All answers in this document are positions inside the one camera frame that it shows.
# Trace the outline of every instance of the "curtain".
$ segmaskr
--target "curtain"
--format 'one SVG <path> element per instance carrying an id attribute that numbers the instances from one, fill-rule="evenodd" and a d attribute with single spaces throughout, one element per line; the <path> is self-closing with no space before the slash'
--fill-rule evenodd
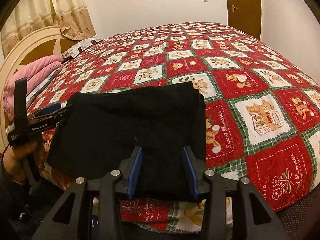
<path id="1" fill-rule="evenodd" d="M 1 31 L 4 56 L 29 33 L 53 25 L 76 41 L 96 35 L 83 0 L 21 0 Z"/>

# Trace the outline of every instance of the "folded black cloth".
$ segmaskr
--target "folded black cloth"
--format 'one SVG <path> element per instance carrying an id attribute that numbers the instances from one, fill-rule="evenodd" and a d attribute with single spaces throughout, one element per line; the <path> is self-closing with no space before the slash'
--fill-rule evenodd
<path id="1" fill-rule="evenodd" d="M 116 94 L 70 97 L 71 117 L 53 136 L 48 163 L 74 177 L 95 179 L 143 148 L 136 196 L 191 201 L 182 147 L 205 160 L 205 104 L 191 82 Z"/>

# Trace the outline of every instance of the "human hand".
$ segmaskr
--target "human hand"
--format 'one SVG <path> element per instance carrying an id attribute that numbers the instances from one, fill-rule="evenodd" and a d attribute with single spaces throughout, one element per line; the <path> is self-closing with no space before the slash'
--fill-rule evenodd
<path id="1" fill-rule="evenodd" d="M 28 142 L 21 146 L 8 147 L 3 157 L 3 167 L 11 178 L 16 182 L 23 182 L 26 175 L 23 171 L 21 160 L 33 152 L 38 153 L 36 165 L 39 170 L 44 169 L 45 150 L 44 143 L 46 138 L 42 135 L 39 141 Z"/>

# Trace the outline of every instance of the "door handle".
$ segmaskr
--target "door handle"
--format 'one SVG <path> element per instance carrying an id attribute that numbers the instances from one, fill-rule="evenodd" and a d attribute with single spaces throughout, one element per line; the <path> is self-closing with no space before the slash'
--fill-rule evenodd
<path id="1" fill-rule="evenodd" d="M 239 9 L 239 8 L 236 8 L 234 5 L 232 5 L 231 7 L 232 7 L 232 12 L 235 12 L 235 9 Z"/>

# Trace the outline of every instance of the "bedspread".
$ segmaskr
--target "bedspread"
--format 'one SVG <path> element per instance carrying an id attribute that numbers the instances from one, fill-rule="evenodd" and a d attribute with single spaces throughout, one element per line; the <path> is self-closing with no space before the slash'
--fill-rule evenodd
<path id="1" fill-rule="evenodd" d="M 75 92 L 188 81 L 206 102 L 208 168 L 248 176 L 275 211 L 320 182 L 319 86 L 278 52 L 222 24 L 162 25 L 103 40 L 65 64 L 29 111 L 65 105 Z M 46 132 L 47 151 L 53 133 Z M 74 180 L 48 164 L 43 176 L 64 189 Z M 200 230 L 204 203 L 133 199 L 120 206 L 123 220 L 186 233 Z M 230 199 L 227 207 L 230 223 Z"/>

